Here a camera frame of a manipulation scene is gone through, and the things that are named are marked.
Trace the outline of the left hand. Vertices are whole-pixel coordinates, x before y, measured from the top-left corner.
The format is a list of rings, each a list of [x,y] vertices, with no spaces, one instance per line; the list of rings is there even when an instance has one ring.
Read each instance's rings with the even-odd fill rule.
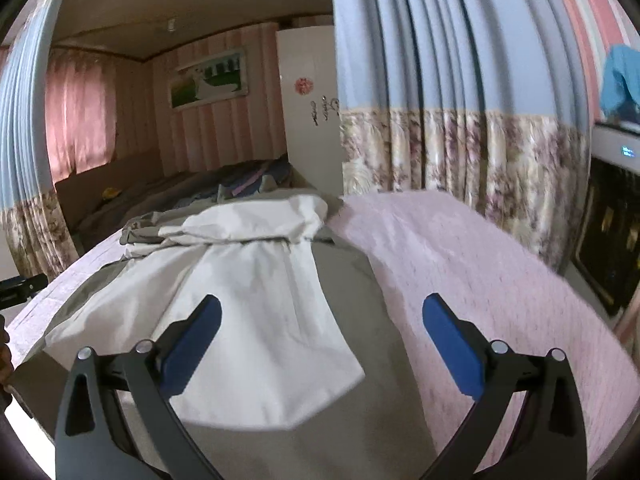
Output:
[[[10,336],[6,331],[6,326],[4,326],[5,322],[4,317],[0,316],[0,385],[2,388],[9,383],[14,373],[12,354],[9,348]]]

